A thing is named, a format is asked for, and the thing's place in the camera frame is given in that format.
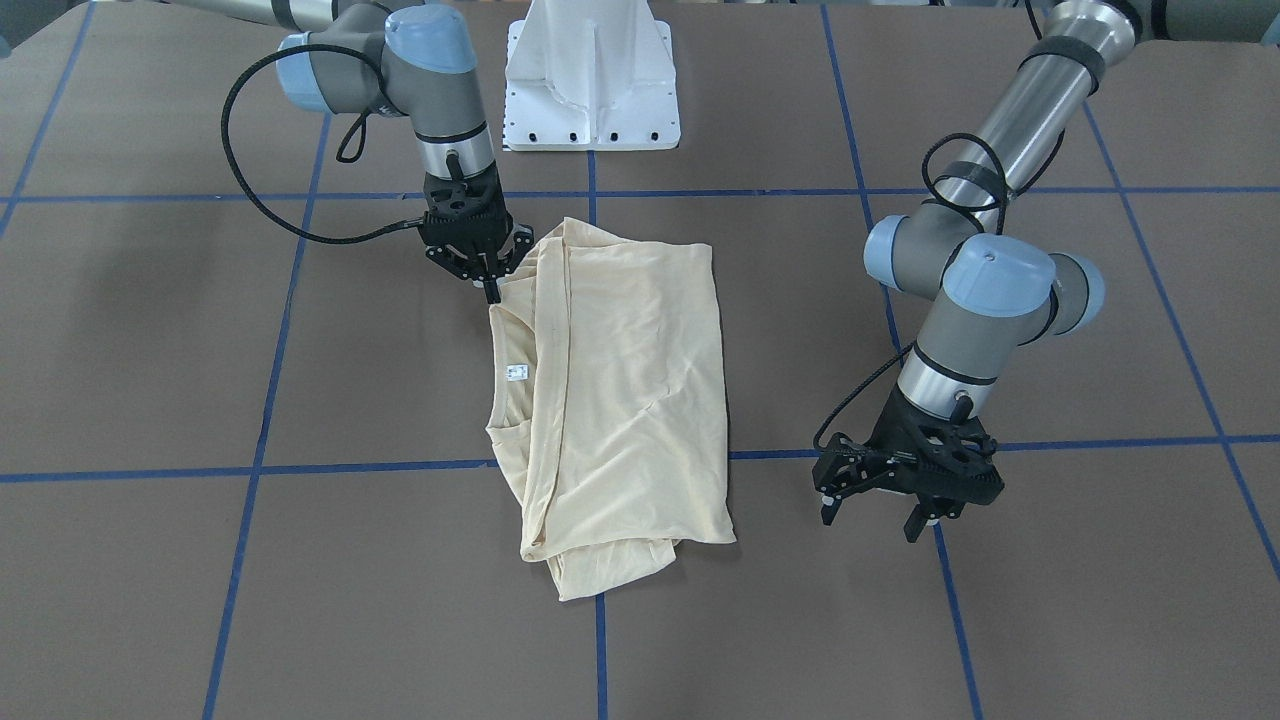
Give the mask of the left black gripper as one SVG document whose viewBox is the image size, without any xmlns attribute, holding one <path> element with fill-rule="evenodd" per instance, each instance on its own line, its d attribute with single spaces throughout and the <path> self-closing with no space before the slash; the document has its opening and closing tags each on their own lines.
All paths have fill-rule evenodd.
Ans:
<svg viewBox="0 0 1280 720">
<path fill-rule="evenodd" d="M 915 495 L 919 500 L 902 524 L 908 543 L 916 543 L 945 503 L 986 503 L 986 456 L 974 445 L 931 437 L 919 445 L 893 439 L 888 448 L 835 434 L 820 447 L 813 468 L 820 496 L 820 521 L 831 527 L 845 498 L 870 489 Z"/>
</svg>

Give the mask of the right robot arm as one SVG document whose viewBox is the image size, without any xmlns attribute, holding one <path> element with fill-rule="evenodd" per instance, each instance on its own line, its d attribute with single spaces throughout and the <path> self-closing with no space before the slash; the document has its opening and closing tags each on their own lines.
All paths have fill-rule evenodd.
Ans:
<svg viewBox="0 0 1280 720">
<path fill-rule="evenodd" d="M 223 104 L 220 138 L 244 196 L 264 214 L 230 143 L 243 87 L 273 68 L 307 111 L 352 114 L 346 143 L 362 145 L 371 117 L 408 119 L 425 172 L 425 213 L 346 238 L 349 245 L 416 231 L 429 260 L 500 301 L 500 282 L 534 246 L 508 211 L 465 18 L 425 1 L 200 1 L 219 15 L 287 29 L 279 49 L 246 69 Z"/>
</svg>

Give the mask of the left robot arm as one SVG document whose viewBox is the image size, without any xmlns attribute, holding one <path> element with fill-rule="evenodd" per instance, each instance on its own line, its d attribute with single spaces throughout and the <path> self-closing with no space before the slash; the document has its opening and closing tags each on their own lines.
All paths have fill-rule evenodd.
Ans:
<svg viewBox="0 0 1280 720">
<path fill-rule="evenodd" d="M 916 502 L 902 532 L 955 519 L 1004 491 L 997 441 L 980 411 L 1012 351 L 1091 323 L 1105 281 L 1084 258 L 1046 252 L 1007 234 L 1012 202 L 1056 158 L 1071 117 L 1106 73 L 1149 41 L 1275 45 L 1275 1 L 1056 1 L 1012 81 L 974 133 L 940 146 L 963 151 L 941 173 L 922 159 L 927 196 L 911 215 L 872 227 L 864 266 L 882 286 L 931 301 L 868 439 L 815 433 L 812 471 L 820 520 L 844 501 L 882 489 Z"/>
</svg>

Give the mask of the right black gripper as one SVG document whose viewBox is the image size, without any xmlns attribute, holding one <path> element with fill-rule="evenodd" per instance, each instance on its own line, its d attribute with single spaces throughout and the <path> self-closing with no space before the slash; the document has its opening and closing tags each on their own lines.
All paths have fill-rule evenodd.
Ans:
<svg viewBox="0 0 1280 720">
<path fill-rule="evenodd" d="M 484 283 L 489 305 L 500 304 L 500 282 L 532 250 L 529 225 L 504 222 L 445 222 L 425 225 L 429 260 L 462 281 Z"/>
</svg>

